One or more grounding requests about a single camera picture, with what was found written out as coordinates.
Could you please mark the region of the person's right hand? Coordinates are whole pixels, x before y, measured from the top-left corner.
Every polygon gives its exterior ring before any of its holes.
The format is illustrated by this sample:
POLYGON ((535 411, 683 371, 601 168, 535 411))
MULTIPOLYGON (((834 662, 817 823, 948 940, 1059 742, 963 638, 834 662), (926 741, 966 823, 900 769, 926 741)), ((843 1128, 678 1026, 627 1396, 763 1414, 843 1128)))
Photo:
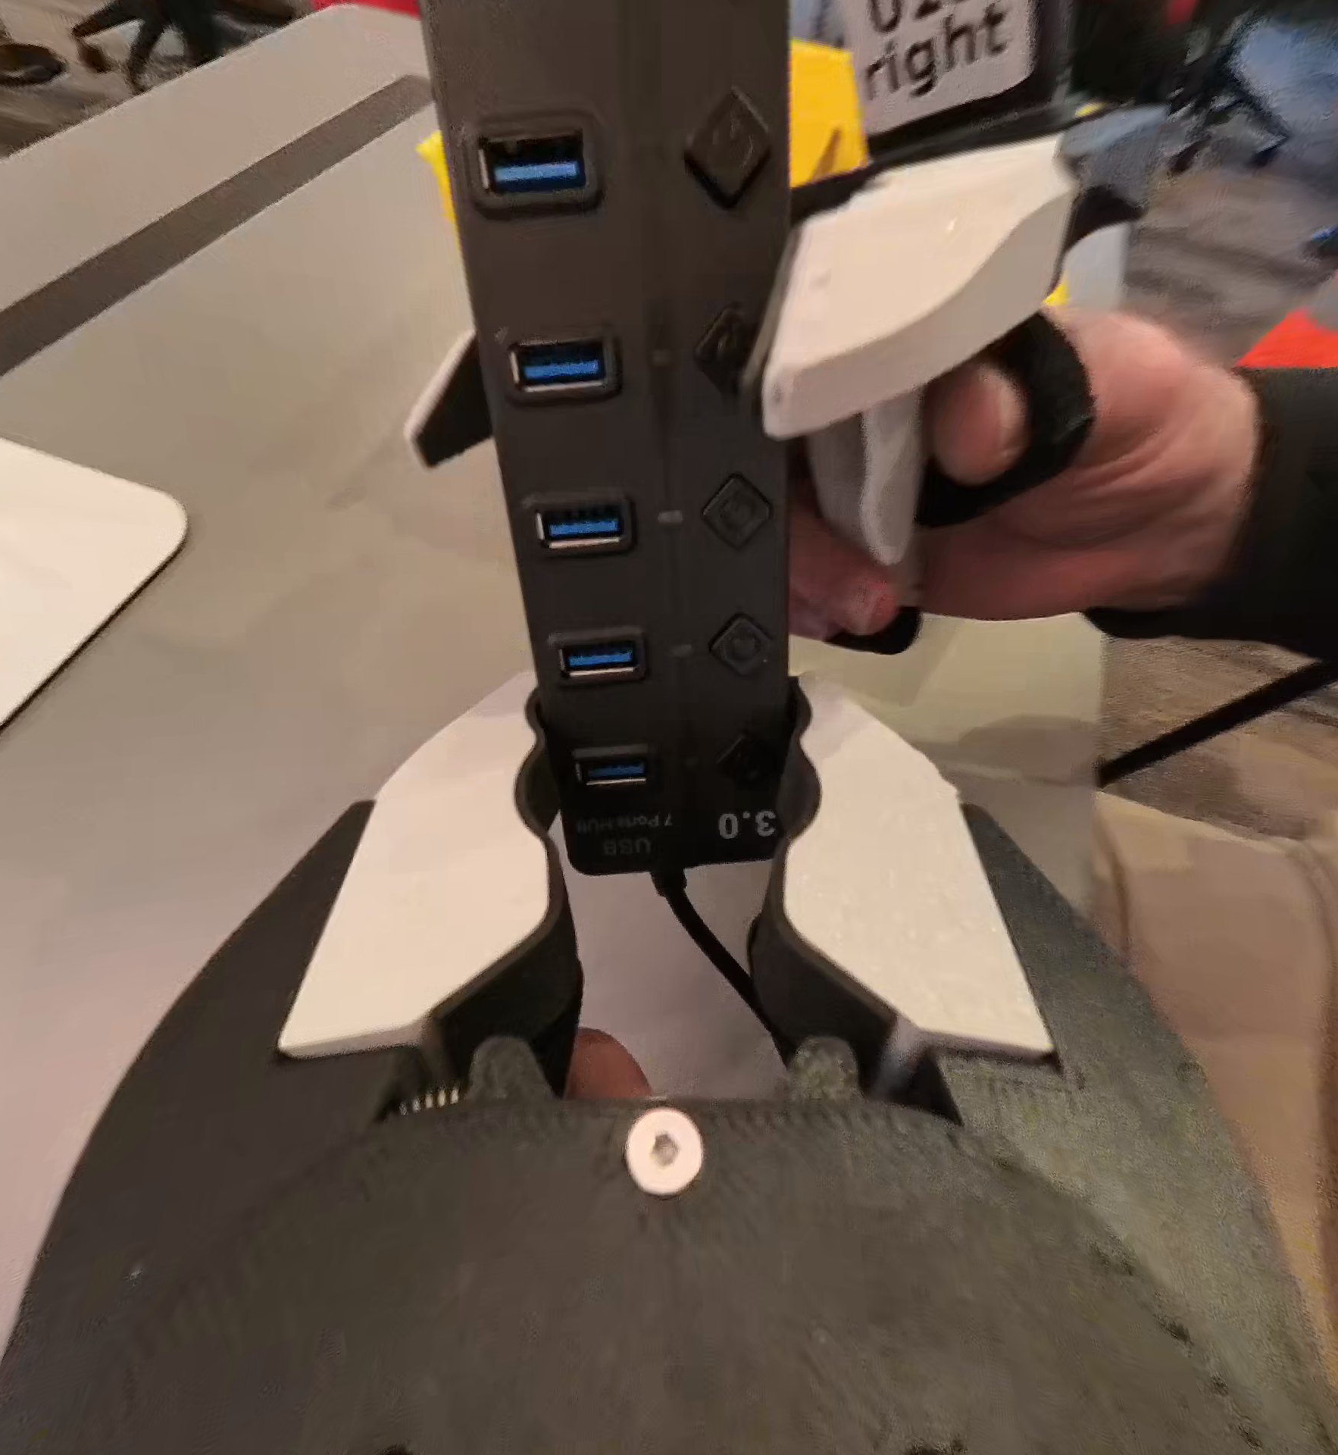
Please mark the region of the person's right hand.
POLYGON ((923 534, 911 579, 860 554, 804 496, 790 521, 794 635, 871 635, 909 604, 974 621, 1174 608, 1217 581, 1259 456, 1250 383, 1150 319, 1068 306, 1051 317, 1096 405, 1069 467, 979 519, 923 534))

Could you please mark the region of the person's leg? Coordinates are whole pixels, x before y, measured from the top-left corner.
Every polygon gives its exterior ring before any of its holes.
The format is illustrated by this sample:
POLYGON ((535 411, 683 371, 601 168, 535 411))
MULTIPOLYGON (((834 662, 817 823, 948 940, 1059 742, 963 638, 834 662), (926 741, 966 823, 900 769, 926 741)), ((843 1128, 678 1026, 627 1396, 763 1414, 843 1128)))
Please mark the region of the person's leg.
POLYGON ((1296 836, 1096 796, 1105 941, 1204 1069, 1338 1393, 1338 812, 1296 836))

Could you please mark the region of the white rounded mat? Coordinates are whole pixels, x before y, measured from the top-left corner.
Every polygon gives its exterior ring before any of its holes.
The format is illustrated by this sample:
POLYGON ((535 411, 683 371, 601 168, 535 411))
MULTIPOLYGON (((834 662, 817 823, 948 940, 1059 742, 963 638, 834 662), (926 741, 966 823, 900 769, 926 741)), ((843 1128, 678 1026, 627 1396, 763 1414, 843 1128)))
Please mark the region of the white rounded mat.
POLYGON ((0 732, 185 539, 168 493, 0 437, 0 732))

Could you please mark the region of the person's right forearm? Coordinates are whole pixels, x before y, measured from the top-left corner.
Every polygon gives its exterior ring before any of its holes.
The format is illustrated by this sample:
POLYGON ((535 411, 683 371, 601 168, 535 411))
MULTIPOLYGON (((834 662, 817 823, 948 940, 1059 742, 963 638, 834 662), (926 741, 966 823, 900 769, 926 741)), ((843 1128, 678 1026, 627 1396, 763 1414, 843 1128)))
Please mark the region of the person's right forearm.
POLYGON ((1093 608, 1120 639, 1256 642, 1338 661, 1338 369, 1244 369, 1259 414, 1248 508, 1222 574, 1190 602, 1093 608))

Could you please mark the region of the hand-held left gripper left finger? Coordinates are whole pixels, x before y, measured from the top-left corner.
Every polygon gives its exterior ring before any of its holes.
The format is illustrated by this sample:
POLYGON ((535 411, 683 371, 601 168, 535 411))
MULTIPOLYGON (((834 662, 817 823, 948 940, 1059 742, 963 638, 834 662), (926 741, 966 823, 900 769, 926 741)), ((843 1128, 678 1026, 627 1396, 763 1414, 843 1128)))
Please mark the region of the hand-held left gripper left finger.
POLYGON ((448 1088, 511 1037, 564 1091, 584 975, 533 690, 511 676, 376 792, 279 1052, 407 1048, 448 1088))

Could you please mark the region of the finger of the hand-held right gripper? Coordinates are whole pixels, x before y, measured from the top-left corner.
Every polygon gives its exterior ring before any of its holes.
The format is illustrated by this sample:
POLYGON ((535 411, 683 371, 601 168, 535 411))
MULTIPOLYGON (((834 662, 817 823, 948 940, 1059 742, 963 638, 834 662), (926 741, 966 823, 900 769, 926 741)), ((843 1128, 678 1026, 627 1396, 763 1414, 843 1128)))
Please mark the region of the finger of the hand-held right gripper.
POLYGON ((424 467, 441 467, 485 442, 485 383, 474 334, 447 348, 408 413, 405 440, 424 467))
POLYGON ((1032 317, 1077 192, 1043 135, 894 168, 797 226, 758 340, 764 433, 911 396, 1032 317))

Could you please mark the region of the black chair base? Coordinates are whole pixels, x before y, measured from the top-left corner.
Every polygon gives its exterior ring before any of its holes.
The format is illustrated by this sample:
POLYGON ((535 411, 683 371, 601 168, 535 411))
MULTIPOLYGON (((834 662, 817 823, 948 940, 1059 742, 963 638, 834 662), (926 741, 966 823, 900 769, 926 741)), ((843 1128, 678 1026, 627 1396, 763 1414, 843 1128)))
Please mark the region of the black chair base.
MULTIPOLYGON (((97 38, 132 26, 132 41, 120 66, 128 87, 145 89, 145 70, 160 40, 177 33, 188 66, 216 60, 226 44, 248 38, 249 30, 274 30, 293 23, 303 3, 288 1, 108 1, 71 24, 68 35, 77 63, 92 74, 108 74, 114 61, 97 38)), ((47 86, 68 63, 51 47, 20 41, 0 13, 0 89, 47 86)))

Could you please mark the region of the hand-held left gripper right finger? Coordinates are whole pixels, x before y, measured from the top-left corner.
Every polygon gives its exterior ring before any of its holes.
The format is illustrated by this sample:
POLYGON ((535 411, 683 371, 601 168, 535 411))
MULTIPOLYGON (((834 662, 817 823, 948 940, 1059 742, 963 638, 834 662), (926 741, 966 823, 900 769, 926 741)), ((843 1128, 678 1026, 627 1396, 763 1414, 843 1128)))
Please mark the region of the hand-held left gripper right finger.
POLYGON ((790 1046, 840 1038, 864 1082, 897 1045, 1048 1062, 959 790, 838 682, 790 696, 783 835, 749 941, 770 1026, 790 1046))

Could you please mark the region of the person's left hand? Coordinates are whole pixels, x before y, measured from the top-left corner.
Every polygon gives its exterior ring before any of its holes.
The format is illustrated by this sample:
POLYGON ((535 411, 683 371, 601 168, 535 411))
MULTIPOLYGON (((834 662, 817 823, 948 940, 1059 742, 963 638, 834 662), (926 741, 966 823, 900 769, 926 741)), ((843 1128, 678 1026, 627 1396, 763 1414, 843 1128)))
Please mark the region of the person's left hand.
POLYGON ((564 1095, 570 1100, 650 1100, 653 1088, 632 1052, 596 1028, 576 1032, 564 1095))

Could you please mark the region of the black usb hub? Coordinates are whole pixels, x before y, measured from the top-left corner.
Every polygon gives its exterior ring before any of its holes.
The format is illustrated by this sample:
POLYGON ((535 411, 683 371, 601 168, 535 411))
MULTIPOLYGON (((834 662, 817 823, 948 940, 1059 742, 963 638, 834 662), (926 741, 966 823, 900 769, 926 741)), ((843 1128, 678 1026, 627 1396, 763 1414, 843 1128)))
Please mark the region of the black usb hub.
POLYGON ((567 857, 769 858, 787 447, 743 377, 789 234, 787 4, 422 13, 567 857))

